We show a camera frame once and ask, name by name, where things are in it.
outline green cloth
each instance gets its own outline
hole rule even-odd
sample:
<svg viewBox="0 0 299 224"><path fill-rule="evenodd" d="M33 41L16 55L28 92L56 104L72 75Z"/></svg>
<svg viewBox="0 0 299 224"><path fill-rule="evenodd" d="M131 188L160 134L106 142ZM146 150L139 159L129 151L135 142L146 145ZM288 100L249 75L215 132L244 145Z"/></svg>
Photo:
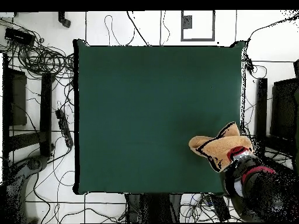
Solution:
<svg viewBox="0 0 299 224"><path fill-rule="evenodd" d="M78 40L79 193L222 192L193 153L240 119L241 51L229 47L97 47Z"/></svg>

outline power strip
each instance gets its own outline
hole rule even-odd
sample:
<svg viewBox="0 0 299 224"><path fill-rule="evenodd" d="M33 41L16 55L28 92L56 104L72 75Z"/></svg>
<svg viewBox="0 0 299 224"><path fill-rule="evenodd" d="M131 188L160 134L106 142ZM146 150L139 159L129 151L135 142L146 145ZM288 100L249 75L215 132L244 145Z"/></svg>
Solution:
<svg viewBox="0 0 299 224"><path fill-rule="evenodd" d="M65 144L68 148L72 148L74 145L74 142L72 140L71 132L69 131L68 128L68 121L67 118L65 117L65 114L62 110L57 110L55 111L57 119L59 119L58 125L59 129L62 131L62 134L65 139Z"/></svg>

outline electronic device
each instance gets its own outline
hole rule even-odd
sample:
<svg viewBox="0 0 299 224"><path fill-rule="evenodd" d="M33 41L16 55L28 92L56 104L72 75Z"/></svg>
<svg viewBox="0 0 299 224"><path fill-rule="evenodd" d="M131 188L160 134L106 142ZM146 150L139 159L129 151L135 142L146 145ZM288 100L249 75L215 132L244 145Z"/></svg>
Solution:
<svg viewBox="0 0 299 224"><path fill-rule="evenodd" d="M57 110L55 111L57 119L59 119L58 125L59 129L62 132L62 135L65 139L65 144L68 148L72 148L74 145L74 142L72 140L71 132L69 131L68 128L68 121L67 118L65 117L65 114L62 110Z"/></svg>
<svg viewBox="0 0 299 224"><path fill-rule="evenodd" d="M35 36L29 33L22 32L20 30L7 27L5 30L5 39L16 42L18 44L32 47L34 45Z"/></svg>
<svg viewBox="0 0 299 224"><path fill-rule="evenodd" d="M64 26L69 28L71 21L65 18L65 12L58 12L58 21Z"/></svg>
<svg viewBox="0 0 299 224"><path fill-rule="evenodd" d="M296 102L294 93L298 90L299 79L293 78L275 82L272 89L272 119L270 134L291 139L296 132Z"/></svg>

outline folded towel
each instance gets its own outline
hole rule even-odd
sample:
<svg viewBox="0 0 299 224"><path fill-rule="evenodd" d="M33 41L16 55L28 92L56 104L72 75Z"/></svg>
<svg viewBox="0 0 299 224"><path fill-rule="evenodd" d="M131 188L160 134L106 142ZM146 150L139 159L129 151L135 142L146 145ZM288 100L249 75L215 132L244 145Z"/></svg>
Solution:
<svg viewBox="0 0 299 224"><path fill-rule="evenodd" d="M195 136L189 141L191 150L208 159L216 172L221 172L231 163L231 157L242 151L253 152L247 136L240 136L235 122L227 124L215 138Z"/></svg>

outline black border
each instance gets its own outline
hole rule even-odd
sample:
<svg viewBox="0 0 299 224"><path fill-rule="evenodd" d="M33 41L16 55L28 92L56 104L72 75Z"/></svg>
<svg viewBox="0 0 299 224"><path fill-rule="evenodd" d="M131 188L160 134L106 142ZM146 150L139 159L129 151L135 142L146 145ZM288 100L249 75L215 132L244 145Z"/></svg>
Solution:
<svg viewBox="0 0 299 224"><path fill-rule="evenodd" d="M184 28L183 28L183 19L184 19L184 11L182 10L180 17L180 40L181 41L215 41L215 16L216 11L213 11L213 20L212 20L212 38L184 38Z"/></svg>

